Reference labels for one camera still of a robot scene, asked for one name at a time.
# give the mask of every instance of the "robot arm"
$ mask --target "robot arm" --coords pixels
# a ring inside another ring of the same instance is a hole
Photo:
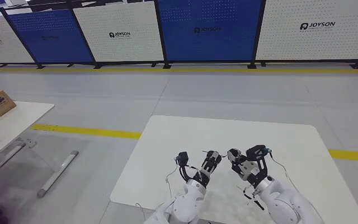
[[[242,155],[240,150],[231,149],[228,151],[228,158],[232,163],[232,170],[254,187],[253,196],[258,195],[266,204],[276,224],[297,224],[301,220],[303,224],[323,223],[302,194],[296,190],[284,189],[278,180],[267,175],[264,156],[268,153],[271,155],[271,150],[265,146],[255,146],[247,150],[247,156]]]
[[[186,152],[179,153],[176,157],[181,176],[186,181],[184,185],[185,193],[172,197],[169,201],[163,203],[144,224],[169,224],[165,217],[167,208],[172,205],[171,223],[175,224],[196,224],[199,220],[199,201],[204,200],[206,186],[210,181],[210,174],[213,173],[216,166],[220,163],[222,157],[218,152],[209,151],[206,155],[201,169],[187,165],[189,160]],[[186,173],[186,167],[196,169],[194,177],[189,177]]]

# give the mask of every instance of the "partition panel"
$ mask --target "partition panel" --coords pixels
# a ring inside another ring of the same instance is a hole
[[[3,16],[0,16],[0,63],[34,63]]]
[[[91,63],[90,52],[70,10],[9,15],[39,63]]]
[[[266,1],[257,60],[357,58],[357,0]]]
[[[168,60],[251,60],[261,0],[159,0]]]
[[[163,60],[154,2],[75,8],[98,62]]]

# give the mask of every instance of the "small white table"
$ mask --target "small white table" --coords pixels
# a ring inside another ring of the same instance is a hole
[[[15,108],[0,117],[0,152],[16,140],[19,140],[21,144],[16,146],[12,151],[10,151],[2,158],[0,161],[0,167],[23,147],[26,146],[28,149],[32,150],[32,148],[37,143],[30,139],[25,139],[23,141],[21,138],[19,138],[19,136],[55,106],[54,104],[42,104],[37,102],[16,101],[15,103],[17,105]],[[77,154],[77,151],[73,151],[62,165],[58,165],[52,159],[36,153],[36,155],[38,155],[44,162],[46,162],[55,172],[52,177],[45,183],[45,185],[39,190],[37,193],[38,197],[42,198],[46,194],[48,189],[53,185],[56,179]]]
[[[225,155],[237,148],[245,153],[257,144],[272,149],[274,159],[286,166],[296,187],[315,205],[326,224],[358,220],[358,205],[310,125],[153,116],[112,191],[111,201],[155,209],[170,198],[165,178],[175,169],[173,159],[179,152],[187,151],[189,164],[200,167],[206,156],[203,150]],[[265,159],[269,175],[293,188],[282,167],[269,156]],[[173,193],[183,192],[184,180],[178,170],[169,182]],[[267,209],[260,210],[243,196],[239,188],[247,185],[224,158],[211,175],[199,217],[232,224],[274,223]]]

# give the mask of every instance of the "yellow tape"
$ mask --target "yellow tape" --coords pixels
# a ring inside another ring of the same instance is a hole
[[[329,150],[332,158],[339,160],[358,160],[357,151],[346,151],[346,150]]]
[[[69,126],[58,126],[48,124],[35,124],[31,127],[33,130],[47,130],[50,132],[64,132],[73,134],[88,134],[92,136],[107,136],[116,138],[131,138],[139,139],[140,132],[126,132],[121,130],[105,130],[95,128],[79,128]],[[332,158],[339,160],[358,160],[358,151],[345,151],[345,150],[328,150]]]
[[[358,73],[358,69],[247,69],[247,68],[0,68],[0,72],[260,72],[260,73]]]
[[[69,126],[58,126],[48,124],[35,124],[31,127],[33,130],[47,130],[50,132],[65,132],[73,134],[89,134],[92,136],[108,136],[116,138],[131,138],[139,139],[140,132],[125,132],[121,130],[105,130],[105,129],[94,129],[94,128],[79,128]]]

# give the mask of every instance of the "gray floor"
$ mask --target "gray floor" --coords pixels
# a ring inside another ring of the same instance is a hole
[[[0,72],[0,89],[14,100],[56,105],[40,123],[141,132],[155,114],[310,124],[327,148],[354,151],[357,86],[358,76],[346,72]],[[136,140],[34,130],[26,134],[38,141],[36,150],[59,162],[72,150],[80,154],[43,199],[36,192],[52,173],[42,161],[20,151],[5,164],[0,169],[0,206],[11,223],[143,223],[140,209],[110,203]],[[335,162],[358,200],[358,161]]]

